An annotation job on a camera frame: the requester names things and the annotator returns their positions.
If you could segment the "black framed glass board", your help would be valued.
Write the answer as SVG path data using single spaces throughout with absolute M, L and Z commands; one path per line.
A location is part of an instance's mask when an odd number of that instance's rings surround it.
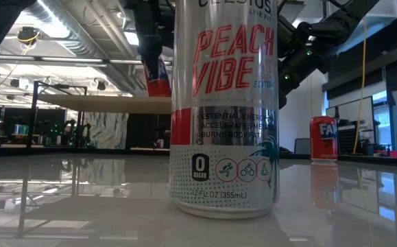
M 326 109 L 326 115 L 337 120 L 340 126 L 356 126 L 356 137 L 352 154 L 363 154 L 364 145 L 375 144 L 374 113 L 372 97 L 364 97 Z

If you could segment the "wooden shelf with black frame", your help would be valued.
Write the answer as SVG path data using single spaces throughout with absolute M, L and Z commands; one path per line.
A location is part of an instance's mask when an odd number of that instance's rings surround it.
M 33 94 L 32 94 L 32 106 L 30 109 L 29 130 L 28 130 L 27 144 L 26 144 L 27 153 L 31 153 L 31 151 L 32 151 L 32 139 L 33 139 L 35 124 L 36 124 L 37 101 L 38 101 L 38 95 L 39 95 L 38 88 L 39 87 L 43 87 L 44 89 L 51 87 L 57 91 L 67 94 L 67 95 L 71 95 L 71 93 L 67 92 L 66 89 L 82 89 L 84 91 L 84 96 L 87 96 L 87 93 L 88 93 L 88 88 L 86 86 L 74 86 L 74 85 L 68 85 L 68 84 L 47 84 L 45 82 L 35 80 Z

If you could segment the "silver ribbed ceiling duct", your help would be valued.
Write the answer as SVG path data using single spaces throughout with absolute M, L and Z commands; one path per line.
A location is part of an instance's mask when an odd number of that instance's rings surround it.
M 43 26 L 57 23 L 62 27 L 64 37 L 58 43 L 77 58 L 107 58 L 107 54 L 58 0 L 36 0 L 36 3 L 23 12 L 34 17 Z M 128 75 L 128 69 L 123 71 L 113 64 L 95 69 L 103 73 L 121 91 L 134 94 L 137 88 L 143 89 L 134 76 Z

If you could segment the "grey waste bin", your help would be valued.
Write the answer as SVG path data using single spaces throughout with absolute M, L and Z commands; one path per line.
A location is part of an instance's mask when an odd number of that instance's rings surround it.
M 294 153 L 295 154 L 307 154 L 307 155 L 309 155 L 311 153 L 310 138 L 295 139 Z

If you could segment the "white crinkled wrapped column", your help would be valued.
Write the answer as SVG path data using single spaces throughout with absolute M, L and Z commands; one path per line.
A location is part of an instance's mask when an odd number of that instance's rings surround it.
M 96 149 L 124 150 L 128 117 L 128 113 L 86 113 L 84 121 L 91 125 L 88 146 Z

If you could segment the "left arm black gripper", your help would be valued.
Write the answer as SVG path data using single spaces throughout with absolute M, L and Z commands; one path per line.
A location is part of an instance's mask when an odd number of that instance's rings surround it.
M 158 60 L 163 47 L 173 49 L 174 6 L 169 0 L 125 0 L 134 15 L 139 53 L 149 81 L 158 79 Z

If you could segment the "wooden shelf board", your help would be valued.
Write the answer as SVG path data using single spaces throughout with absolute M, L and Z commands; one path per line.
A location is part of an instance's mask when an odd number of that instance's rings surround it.
M 110 97 L 94 95 L 39 95 L 38 99 L 81 112 L 171 114 L 169 97 Z

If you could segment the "long ceiling light strip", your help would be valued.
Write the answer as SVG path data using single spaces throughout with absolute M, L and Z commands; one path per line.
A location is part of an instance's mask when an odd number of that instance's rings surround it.
M 58 63 L 74 63 L 74 64 L 126 64 L 137 65 L 142 64 L 140 60 L 126 59 L 108 59 L 108 58 L 70 58 L 70 57 L 48 57 L 48 56 L 16 56 L 16 55 L 0 55 L 0 61 L 3 62 L 58 62 Z

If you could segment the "black aluminium table frame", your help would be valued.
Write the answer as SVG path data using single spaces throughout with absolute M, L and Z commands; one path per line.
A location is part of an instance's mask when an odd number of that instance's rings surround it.
M 27 156 L 46 154 L 106 154 L 106 155 L 146 155 L 169 156 L 170 151 L 165 150 L 109 150 L 109 149 L 75 149 L 75 148 L 0 148 L 2 156 Z M 361 155 L 339 155 L 338 161 L 353 163 L 367 163 L 397 167 L 397 158 Z

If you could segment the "black pegboard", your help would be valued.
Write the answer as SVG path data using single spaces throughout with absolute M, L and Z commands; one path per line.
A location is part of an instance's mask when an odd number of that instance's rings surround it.
M 356 126 L 338 127 L 339 154 L 352 154 L 356 137 Z

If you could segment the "red orange soda can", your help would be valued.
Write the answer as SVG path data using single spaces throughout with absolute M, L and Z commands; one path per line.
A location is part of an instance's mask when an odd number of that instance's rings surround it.
M 159 58 L 156 77 L 154 77 L 148 68 L 143 64 L 145 72 L 145 82 L 149 97 L 171 97 L 171 82 L 166 70 L 165 63 Z
M 333 117 L 313 117 L 310 122 L 310 150 L 313 161 L 338 159 L 337 124 Z

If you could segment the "tall white black-top energy can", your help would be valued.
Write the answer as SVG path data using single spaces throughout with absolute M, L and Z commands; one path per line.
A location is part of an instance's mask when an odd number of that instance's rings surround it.
M 178 0 L 169 195 L 192 215 L 267 215 L 279 197 L 277 0 Z

